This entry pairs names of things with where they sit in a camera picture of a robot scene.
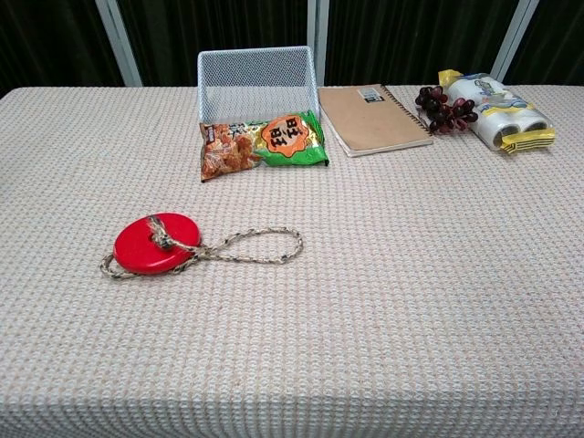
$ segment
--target rope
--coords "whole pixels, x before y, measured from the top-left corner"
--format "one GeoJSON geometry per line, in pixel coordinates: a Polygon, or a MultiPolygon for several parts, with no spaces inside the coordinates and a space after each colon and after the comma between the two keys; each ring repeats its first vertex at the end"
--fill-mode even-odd
{"type": "MultiPolygon", "coordinates": [[[[304,241],[302,240],[302,235],[294,229],[282,227],[267,227],[256,230],[254,228],[250,228],[249,230],[243,233],[235,233],[234,235],[229,235],[225,238],[223,242],[215,246],[207,246],[207,245],[200,245],[200,246],[189,246],[185,245],[178,240],[174,240],[167,232],[166,228],[164,228],[164,224],[160,220],[160,218],[156,215],[152,215],[149,217],[150,219],[150,228],[153,232],[152,241],[160,248],[164,250],[169,250],[173,246],[178,246],[179,248],[193,253],[193,256],[189,258],[186,262],[178,265],[170,272],[173,274],[179,274],[184,271],[187,267],[194,265],[195,263],[200,262],[201,260],[221,260],[224,262],[243,262],[243,263],[259,263],[263,265],[283,265],[288,260],[296,257],[302,251],[304,247],[304,241]],[[228,246],[234,244],[235,242],[239,242],[246,237],[252,235],[271,235],[271,234],[279,234],[279,235],[291,235],[292,237],[296,238],[296,245],[294,249],[289,253],[284,253],[276,258],[262,258],[262,257],[250,257],[247,255],[223,255],[219,254],[221,251],[226,249],[228,246]]],[[[116,280],[122,280],[126,278],[134,278],[136,276],[140,276],[140,274],[135,274],[133,272],[129,272],[126,270],[113,270],[110,267],[111,262],[113,261],[113,253],[106,255],[101,260],[101,264],[99,265],[99,269],[103,272],[106,276],[116,280]]]]}

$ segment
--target plastic grapes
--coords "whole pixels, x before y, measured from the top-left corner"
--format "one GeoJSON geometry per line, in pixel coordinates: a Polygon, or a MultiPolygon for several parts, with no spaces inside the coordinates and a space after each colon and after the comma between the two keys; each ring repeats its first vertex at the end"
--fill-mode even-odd
{"type": "Polygon", "coordinates": [[[448,96],[443,93],[443,88],[422,87],[420,94],[416,98],[416,105],[422,107],[428,118],[431,132],[450,132],[453,129],[465,130],[468,123],[473,123],[478,119],[478,114],[473,112],[475,102],[471,99],[459,98],[453,102],[452,107],[447,105],[448,96]]]}

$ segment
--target snack bag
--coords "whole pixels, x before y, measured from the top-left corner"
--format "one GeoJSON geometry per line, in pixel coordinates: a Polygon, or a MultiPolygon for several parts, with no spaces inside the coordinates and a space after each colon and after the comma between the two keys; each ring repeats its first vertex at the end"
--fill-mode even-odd
{"type": "Polygon", "coordinates": [[[329,164],[324,134],[312,111],[271,121],[201,123],[201,181],[256,167],[329,164]]]}
{"type": "Polygon", "coordinates": [[[449,101],[474,101],[478,119],[469,126],[490,149],[513,153],[554,142],[556,132],[551,120],[489,75],[465,76],[456,70],[443,70],[438,78],[449,101]]]}

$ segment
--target green snack bag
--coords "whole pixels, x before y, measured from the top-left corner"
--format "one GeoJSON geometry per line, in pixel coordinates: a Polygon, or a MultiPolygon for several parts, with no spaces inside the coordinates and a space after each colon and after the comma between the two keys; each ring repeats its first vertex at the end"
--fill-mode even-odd
{"type": "Polygon", "coordinates": [[[271,121],[201,124],[204,139],[201,181],[230,172],[268,166],[329,164],[324,134],[312,111],[271,121]]]}
{"type": "Polygon", "coordinates": [[[260,131],[255,153],[268,166],[329,164],[325,137],[312,111],[288,114],[271,120],[260,131]]]}

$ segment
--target notebook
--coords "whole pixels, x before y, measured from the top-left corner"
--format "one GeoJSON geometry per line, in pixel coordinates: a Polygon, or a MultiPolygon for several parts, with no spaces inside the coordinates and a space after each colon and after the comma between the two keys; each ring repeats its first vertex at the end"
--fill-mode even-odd
{"type": "Polygon", "coordinates": [[[318,90],[349,157],[432,144],[430,132],[380,84],[318,90]]]}

